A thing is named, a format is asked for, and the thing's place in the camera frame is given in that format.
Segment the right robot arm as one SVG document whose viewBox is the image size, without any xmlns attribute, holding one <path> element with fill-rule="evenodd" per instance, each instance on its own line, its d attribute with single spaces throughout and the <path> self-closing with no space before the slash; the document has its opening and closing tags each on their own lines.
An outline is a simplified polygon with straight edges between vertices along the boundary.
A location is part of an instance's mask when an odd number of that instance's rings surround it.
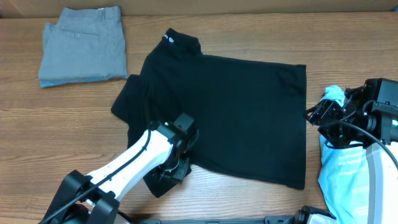
<svg viewBox="0 0 398 224">
<path fill-rule="evenodd" d="M 320 133 L 327 209 L 304 206 L 288 223 L 397 223 L 397 82 L 329 86 L 303 116 Z"/>
</svg>

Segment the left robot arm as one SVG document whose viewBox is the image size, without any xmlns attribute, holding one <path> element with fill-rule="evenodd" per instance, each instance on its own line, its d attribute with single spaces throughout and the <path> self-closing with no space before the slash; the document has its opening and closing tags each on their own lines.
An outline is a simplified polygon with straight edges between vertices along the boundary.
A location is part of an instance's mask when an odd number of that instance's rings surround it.
<svg viewBox="0 0 398 224">
<path fill-rule="evenodd" d="M 189 170 L 185 153 L 198 137 L 195 120 L 186 113 L 174 122 L 151 122 L 140 139 L 110 163 L 87 175 L 70 172 L 42 223 L 124 223 L 119 215 L 123 197 L 147 174 L 155 183 L 181 183 Z"/>
</svg>

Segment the black t-shirt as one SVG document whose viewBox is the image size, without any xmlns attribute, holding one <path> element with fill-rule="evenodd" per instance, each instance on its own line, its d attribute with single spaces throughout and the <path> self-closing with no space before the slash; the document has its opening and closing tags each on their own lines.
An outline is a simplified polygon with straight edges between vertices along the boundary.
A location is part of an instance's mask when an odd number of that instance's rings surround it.
<svg viewBox="0 0 398 224">
<path fill-rule="evenodd" d="M 235 177 L 305 187 L 306 67 L 205 55 L 169 29 L 111 107 L 133 145 L 151 121 L 192 117 L 191 164 Z"/>
</svg>

